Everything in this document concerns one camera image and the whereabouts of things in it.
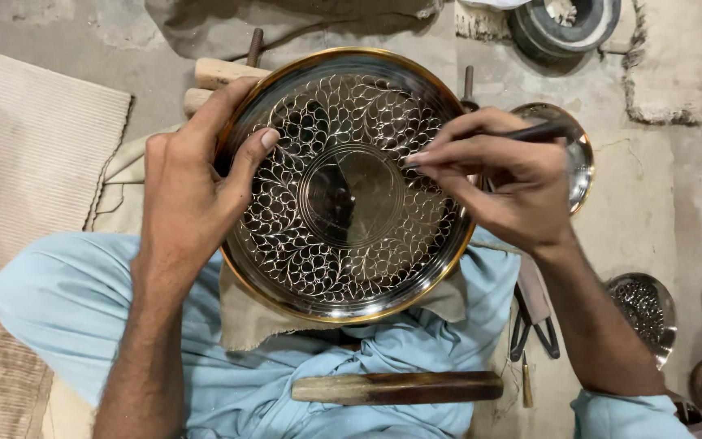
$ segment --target gold rim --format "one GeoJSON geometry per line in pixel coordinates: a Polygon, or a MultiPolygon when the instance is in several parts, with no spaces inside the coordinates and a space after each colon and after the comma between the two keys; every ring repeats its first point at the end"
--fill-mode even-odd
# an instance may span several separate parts
{"type": "Polygon", "coordinates": [[[563,108],[554,105],[554,104],[549,104],[548,102],[531,102],[529,104],[524,104],[524,105],[519,105],[518,107],[514,108],[511,110],[511,113],[516,114],[520,111],[526,110],[526,109],[531,109],[533,107],[545,107],[547,109],[553,109],[554,111],[564,115],[565,117],[570,120],[570,122],[581,130],[581,134],[584,136],[585,139],[587,139],[584,143],[587,144],[587,150],[585,153],[587,154],[587,158],[590,160],[590,185],[587,186],[587,191],[584,192],[584,196],[581,197],[581,201],[579,201],[579,204],[576,205],[575,208],[571,206],[570,210],[570,215],[573,216],[577,212],[581,210],[581,208],[584,206],[584,203],[587,202],[587,199],[590,198],[590,192],[592,191],[592,184],[594,183],[594,173],[595,173],[595,168],[594,168],[594,153],[592,153],[592,142],[590,142],[590,137],[587,135],[587,132],[584,130],[583,126],[579,124],[579,121],[576,120],[575,117],[573,117],[570,113],[568,113],[566,110],[563,108]]]}
{"type": "MultiPolygon", "coordinates": [[[[304,58],[300,58],[296,61],[293,61],[287,65],[284,65],[283,67],[274,70],[271,74],[266,76],[264,79],[260,80],[253,88],[251,91],[248,93],[245,99],[243,99],[243,102],[240,103],[240,105],[237,107],[235,112],[232,114],[232,116],[229,118],[229,122],[227,123],[226,127],[224,130],[220,133],[219,135],[219,142],[216,144],[216,149],[215,149],[215,157],[218,157],[220,151],[221,151],[221,145],[224,145],[224,142],[226,141],[226,138],[229,136],[229,133],[232,131],[232,127],[234,126],[235,122],[239,119],[239,116],[245,111],[246,107],[248,104],[257,97],[265,88],[269,87],[273,83],[275,83],[278,79],[286,75],[287,73],[299,69],[308,65],[311,65],[312,63],[317,63],[318,61],[324,60],[324,59],[330,59],[330,58],[335,58],[338,56],[343,56],[343,55],[370,55],[370,56],[375,56],[378,58],[384,58],[390,61],[394,61],[397,64],[403,65],[404,67],[408,68],[409,70],[421,75],[424,77],[424,79],[428,80],[431,84],[433,84],[438,91],[446,96],[448,98],[448,103],[453,105],[457,111],[457,115],[461,115],[464,113],[462,104],[459,102],[459,99],[454,95],[454,93],[446,87],[445,84],[441,80],[438,79],[437,76],[435,76],[432,72],[429,70],[425,69],[422,65],[419,65],[418,63],[415,63],[414,61],[402,56],[402,55],[397,55],[393,52],[389,52],[388,50],[380,49],[380,48],[364,48],[364,47],[340,47],[340,48],[329,48],[326,50],[322,50],[320,52],[316,52],[313,55],[307,55],[304,58]]],[[[420,291],[419,293],[415,294],[413,297],[408,298],[405,300],[403,303],[398,304],[396,306],[391,307],[390,309],[385,309],[379,313],[374,313],[374,314],[368,314],[368,315],[360,315],[357,317],[342,317],[342,318],[333,318],[333,317],[322,317],[319,315],[312,315],[312,314],[306,314],[306,313],[301,313],[300,311],[297,311],[296,309],[292,309],[286,305],[284,305],[282,302],[279,302],[275,300],[273,297],[271,297],[269,294],[265,293],[261,289],[259,289],[256,285],[254,285],[248,276],[245,275],[240,269],[239,266],[235,263],[234,259],[230,257],[230,252],[229,252],[229,246],[224,242],[221,247],[220,251],[221,254],[224,256],[224,261],[225,263],[229,266],[230,269],[232,269],[232,272],[235,274],[237,279],[245,285],[246,288],[243,290],[248,294],[251,298],[253,298],[255,301],[257,301],[260,304],[263,304],[265,306],[268,306],[271,309],[274,309],[275,311],[281,311],[283,313],[289,314],[289,315],[294,315],[296,317],[299,317],[301,319],[306,319],[306,320],[311,320],[314,322],[322,322],[322,323],[327,323],[327,324],[358,324],[358,323],[363,323],[363,322],[371,322],[374,320],[382,319],[387,315],[399,313],[400,311],[403,311],[404,309],[407,309],[408,307],[412,306],[416,302],[418,302],[419,299],[424,297],[424,294],[427,294],[428,292],[432,291],[433,288],[435,288],[436,285],[438,285],[448,274],[452,272],[454,267],[459,263],[459,259],[462,257],[462,254],[465,251],[465,248],[467,247],[467,244],[470,243],[470,238],[473,236],[473,231],[475,230],[475,224],[473,221],[470,221],[470,224],[468,226],[468,231],[463,239],[462,244],[459,246],[457,253],[454,254],[452,259],[449,261],[449,263],[443,268],[443,271],[438,274],[434,280],[424,288],[424,290],[420,291]]]]}

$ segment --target metal bowl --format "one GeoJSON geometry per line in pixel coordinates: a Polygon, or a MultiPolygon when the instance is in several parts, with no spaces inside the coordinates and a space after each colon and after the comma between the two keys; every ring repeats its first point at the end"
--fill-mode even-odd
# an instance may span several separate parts
{"type": "Polygon", "coordinates": [[[568,194],[570,214],[578,212],[585,201],[587,201],[592,188],[592,181],[594,180],[594,157],[587,132],[584,131],[578,121],[557,105],[533,102],[532,104],[516,107],[511,113],[533,124],[565,120],[573,127],[572,134],[568,136],[565,147],[568,153],[566,169],[570,188],[570,193],[568,194]]]}
{"type": "Polygon", "coordinates": [[[649,347],[660,369],[676,341],[676,307],[665,285],[648,274],[628,273],[611,279],[606,291],[649,347]]]}
{"type": "Polygon", "coordinates": [[[462,114],[437,77],[379,49],[276,70],[219,136],[222,175],[251,133],[282,136],[221,247],[226,262],[254,298],[305,319],[357,323],[414,304],[458,263],[473,224],[404,158],[462,114]]]}

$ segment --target person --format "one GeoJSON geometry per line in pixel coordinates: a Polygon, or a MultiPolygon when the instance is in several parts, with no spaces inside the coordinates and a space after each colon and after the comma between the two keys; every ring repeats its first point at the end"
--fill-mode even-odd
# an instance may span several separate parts
{"type": "MultiPolygon", "coordinates": [[[[89,403],[93,436],[460,437],[472,403],[343,406],[289,397],[301,376],[479,370],[509,318],[517,255],[468,247],[466,319],[409,309],[342,331],[353,352],[305,334],[270,337],[250,352],[219,346],[218,248],[251,198],[278,131],[248,137],[222,179],[216,135],[256,79],[215,91],[178,132],[145,152],[140,237],[62,234],[27,247],[0,273],[0,321],[89,403]]],[[[673,415],[654,358],[606,295],[573,234],[565,151],[471,131],[527,126],[486,108],[445,124],[409,161],[479,225],[531,254],[583,390],[571,406],[577,437],[690,437],[673,415]],[[483,171],[494,194],[466,175],[483,171]]]]}

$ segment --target wooden stick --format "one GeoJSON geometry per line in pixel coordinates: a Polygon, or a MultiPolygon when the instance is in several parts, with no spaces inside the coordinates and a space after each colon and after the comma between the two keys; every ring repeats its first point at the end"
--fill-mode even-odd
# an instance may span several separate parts
{"type": "Polygon", "coordinates": [[[191,118],[212,94],[212,90],[205,90],[204,88],[190,88],[186,90],[186,94],[183,96],[183,111],[186,112],[186,116],[191,118]]]}
{"type": "Polygon", "coordinates": [[[494,372],[335,375],[300,378],[292,399],[344,405],[439,404],[497,399],[502,380],[494,372]]]}
{"type": "Polygon", "coordinates": [[[208,90],[217,90],[240,76],[263,78],[270,73],[270,70],[213,58],[199,58],[194,65],[194,79],[197,81],[197,87],[208,90]]]}

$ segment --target hand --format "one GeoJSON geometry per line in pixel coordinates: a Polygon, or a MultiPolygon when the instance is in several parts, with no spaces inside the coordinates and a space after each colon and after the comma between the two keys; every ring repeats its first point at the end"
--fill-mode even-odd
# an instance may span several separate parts
{"type": "Polygon", "coordinates": [[[257,81],[233,81],[213,92],[177,133],[147,140],[142,242],[132,278],[135,286],[158,285],[156,295],[170,304],[182,303],[245,211],[256,169],[278,141],[277,130],[259,130],[240,146],[226,178],[213,168],[217,134],[257,81]]]}
{"type": "Polygon", "coordinates": [[[473,220],[503,241],[537,255],[572,238],[568,209],[566,152],[562,145],[533,144],[477,135],[505,133],[529,124],[511,113],[484,108],[446,124],[409,162],[453,195],[473,220]],[[480,191],[467,175],[491,178],[494,194],[480,191]]]}

